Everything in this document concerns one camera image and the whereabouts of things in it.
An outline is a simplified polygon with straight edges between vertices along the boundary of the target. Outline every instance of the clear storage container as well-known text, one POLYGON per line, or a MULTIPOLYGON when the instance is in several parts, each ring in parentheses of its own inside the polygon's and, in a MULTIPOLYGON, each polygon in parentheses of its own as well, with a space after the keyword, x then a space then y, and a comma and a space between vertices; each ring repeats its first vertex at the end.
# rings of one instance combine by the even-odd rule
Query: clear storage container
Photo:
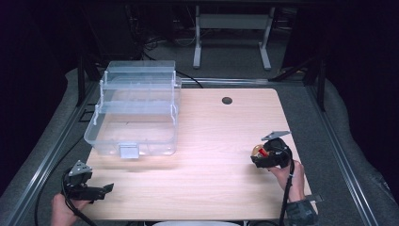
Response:
POLYGON ((85 140, 121 158, 176 151, 180 89, 174 61, 112 61, 85 140))

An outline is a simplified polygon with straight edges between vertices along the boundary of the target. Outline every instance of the dark sleeve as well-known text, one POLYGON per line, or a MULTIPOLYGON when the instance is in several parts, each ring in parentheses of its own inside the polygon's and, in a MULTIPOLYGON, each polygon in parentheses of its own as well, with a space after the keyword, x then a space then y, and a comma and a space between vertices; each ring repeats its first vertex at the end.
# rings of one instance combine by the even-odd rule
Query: dark sleeve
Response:
POLYGON ((319 217, 309 200, 287 203, 290 226, 319 226, 319 217))

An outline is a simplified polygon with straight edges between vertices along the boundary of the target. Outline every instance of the wooden tabletop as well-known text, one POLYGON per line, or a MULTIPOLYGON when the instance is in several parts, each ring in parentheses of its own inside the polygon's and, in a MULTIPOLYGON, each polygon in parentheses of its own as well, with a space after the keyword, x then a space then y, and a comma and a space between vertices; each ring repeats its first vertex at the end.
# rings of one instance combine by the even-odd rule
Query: wooden tabletop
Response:
MULTIPOLYGON (((283 191, 250 155, 262 137, 289 130, 273 89, 182 89, 176 153, 120 159, 93 150, 88 185, 115 185, 84 214, 113 220, 279 218, 283 191), (224 97, 232 103, 223 104, 224 97)), ((282 139, 299 160, 292 136, 282 139)), ((311 194, 307 181, 305 193, 311 194)))

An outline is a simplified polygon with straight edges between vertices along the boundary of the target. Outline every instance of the white desk frame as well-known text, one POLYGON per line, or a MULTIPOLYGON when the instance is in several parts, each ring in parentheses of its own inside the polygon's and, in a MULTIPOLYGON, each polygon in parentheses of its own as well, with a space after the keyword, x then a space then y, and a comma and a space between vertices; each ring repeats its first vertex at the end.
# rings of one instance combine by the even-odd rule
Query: white desk frame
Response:
POLYGON ((201 41, 200 30, 202 28, 226 28, 226 29, 264 29, 263 40, 259 42, 263 67, 271 70, 266 44, 269 38, 273 22, 274 8, 270 9, 268 15, 249 14, 200 14, 200 7, 196 6, 196 50, 194 53, 193 67, 200 67, 201 41))

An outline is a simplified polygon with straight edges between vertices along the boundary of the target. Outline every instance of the person's left hand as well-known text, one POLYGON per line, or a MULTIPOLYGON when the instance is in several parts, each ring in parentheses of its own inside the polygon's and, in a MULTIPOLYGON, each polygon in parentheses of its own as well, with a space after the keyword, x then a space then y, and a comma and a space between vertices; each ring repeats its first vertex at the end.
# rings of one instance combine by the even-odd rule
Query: person's left hand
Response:
MULTIPOLYGON (((76 201, 72 200, 72 204, 78 209, 82 210, 90 201, 76 201)), ((77 216, 65 203, 65 197, 61 194, 56 194, 52 199, 53 213, 51 217, 52 226, 71 226, 77 220, 77 216)))

